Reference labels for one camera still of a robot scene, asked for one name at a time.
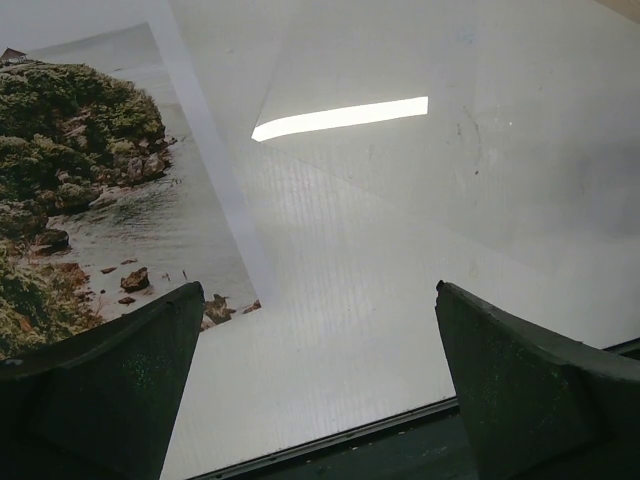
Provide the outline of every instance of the rocky coastline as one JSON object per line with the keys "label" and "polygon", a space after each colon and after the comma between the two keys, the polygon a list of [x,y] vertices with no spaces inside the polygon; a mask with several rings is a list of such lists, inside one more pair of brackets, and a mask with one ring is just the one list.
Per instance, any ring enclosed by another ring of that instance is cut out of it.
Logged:
{"label": "rocky coastline", "polygon": [[[2,359],[104,321],[91,308],[95,293],[83,269],[47,260],[73,248],[68,232],[51,228],[50,220],[108,207],[162,178],[177,140],[166,134],[144,90],[86,65],[37,62],[0,70],[0,99]],[[122,278],[118,303],[133,304],[129,294],[150,285],[141,266]],[[207,312],[202,330],[235,310],[216,294]]]}

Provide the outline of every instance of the ocean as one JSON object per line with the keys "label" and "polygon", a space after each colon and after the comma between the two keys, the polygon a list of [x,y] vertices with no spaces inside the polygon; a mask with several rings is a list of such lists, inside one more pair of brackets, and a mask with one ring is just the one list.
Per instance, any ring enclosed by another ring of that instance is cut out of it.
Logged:
{"label": "ocean", "polygon": [[[91,276],[94,308],[110,320],[187,280],[201,282],[207,300],[216,293],[229,297],[230,308],[251,305],[256,293],[148,25],[30,52],[30,57],[85,63],[134,82],[155,99],[167,134],[178,139],[170,147],[172,166],[164,178],[122,192],[109,207],[50,221],[50,227],[69,233],[71,245],[52,258],[77,262]],[[121,265],[128,259],[137,262]],[[109,267],[117,269],[100,272]],[[151,288],[125,294],[120,279],[141,267],[149,270]],[[136,303],[118,304],[125,296]]]}

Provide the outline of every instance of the rock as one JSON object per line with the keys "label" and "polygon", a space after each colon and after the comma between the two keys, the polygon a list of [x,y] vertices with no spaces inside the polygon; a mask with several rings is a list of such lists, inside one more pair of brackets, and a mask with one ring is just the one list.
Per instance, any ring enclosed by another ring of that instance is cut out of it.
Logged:
{"label": "rock", "polygon": [[200,324],[200,331],[204,332],[205,330],[209,330],[210,328],[213,328],[215,326],[215,323],[203,319],[202,323]]}
{"label": "rock", "polygon": [[204,314],[216,325],[231,320],[233,313],[236,311],[227,306],[227,297],[214,294],[213,301],[204,302]]}
{"label": "rock", "polygon": [[92,186],[65,183],[56,191],[56,207],[74,213],[89,208],[89,204],[100,197],[100,190]]}
{"label": "rock", "polygon": [[167,168],[169,168],[171,166],[171,152],[165,149],[161,152],[158,152],[158,155],[164,162],[164,169],[166,170]]}
{"label": "rock", "polygon": [[55,253],[64,250],[69,246],[69,234],[57,228],[47,228],[36,237],[36,246],[44,247],[42,253]]}
{"label": "rock", "polygon": [[27,317],[26,315],[20,315],[18,317],[18,322],[20,323],[20,330],[22,330],[23,333],[29,333],[33,330],[33,327],[29,322],[29,317]]}
{"label": "rock", "polygon": [[85,120],[91,116],[91,109],[83,107],[80,112],[80,115],[68,119],[62,123],[60,127],[64,132],[64,136],[71,140],[70,143],[75,143],[74,148],[84,149],[88,144],[87,137],[85,136],[87,130]]}
{"label": "rock", "polygon": [[151,150],[153,152],[164,152],[164,151],[167,150],[168,147],[170,147],[171,145],[174,145],[177,142],[178,142],[178,140],[176,140],[171,135],[165,135],[165,136],[163,136],[161,138],[158,138],[154,142],[153,148],[151,148]]}
{"label": "rock", "polygon": [[131,183],[137,183],[142,180],[142,160],[139,157],[134,157],[129,160],[127,167],[127,177]]}
{"label": "rock", "polygon": [[256,300],[255,302],[253,302],[253,305],[251,305],[249,308],[244,309],[242,313],[246,314],[246,313],[255,312],[259,308],[262,308],[262,305],[260,305],[260,300]]}
{"label": "rock", "polygon": [[89,204],[89,208],[91,208],[92,210],[101,210],[117,202],[118,202],[118,197],[116,197],[115,195],[102,195],[95,202],[91,202]]}
{"label": "rock", "polygon": [[10,239],[33,239],[47,226],[45,209],[35,202],[5,202],[0,204],[0,235]]}
{"label": "rock", "polygon": [[118,180],[120,179],[120,169],[119,168],[104,168],[102,169],[99,177],[98,183],[106,184],[109,187],[113,187],[117,185]]}
{"label": "rock", "polygon": [[69,180],[71,180],[71,175],[69,175],[69,172],[58,172],[57,177],[60,183],[67,183],[69,182]]}
{"label": "rock", "polygon": [[142,176],[145,180],[151,180],[162,176],[165,164],[157,153],[150,155],[142,167]]}
{"label": "rock", "polygon": [[105,170],[106,169],[102,165],[93,165],[91,167],[91,169],[90,169],[91,179],[94,182],[98,182],[98,183],[104,182],[104,179],[105,179],[104,171]]}
{"label": "rock", "polygon": [[147,267],[142,267],[140,270],[136,270],[128,277],[120,280],[120,287],[127,292],[137,292],[143,290],[150,285],[149,274],[147,273]]}
{"label": "rock", "polygon": [[58,263],[55,270],[63,274],[75,288],[79,288],[89,281],[90,276],[77,263]]}
{"label": "rock", "polygon": [[114,155],[113,168],[119,168],[120,170],[127,170],[129,168],[130,159],[131,159],[131,155]]}

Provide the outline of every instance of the dark frame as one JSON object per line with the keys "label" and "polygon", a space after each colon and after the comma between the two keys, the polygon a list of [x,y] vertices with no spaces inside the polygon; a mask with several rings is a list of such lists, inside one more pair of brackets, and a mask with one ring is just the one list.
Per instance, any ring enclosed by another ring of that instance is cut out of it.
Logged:
{"label": "dark frame", "polygon": [[[640,360],[640,338],[604,350]],[[190,480],[477,479],[459,413],[454,397]]]}

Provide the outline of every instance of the photograph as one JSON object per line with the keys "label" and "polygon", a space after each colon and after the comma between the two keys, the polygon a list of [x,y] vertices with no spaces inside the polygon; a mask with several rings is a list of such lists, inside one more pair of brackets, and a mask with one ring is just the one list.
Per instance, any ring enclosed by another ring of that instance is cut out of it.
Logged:
{"label": "photograph", "polygon": [[0,34],[0,360],[186,282],[206,335],[259,309],[149,25],[64,19]]}

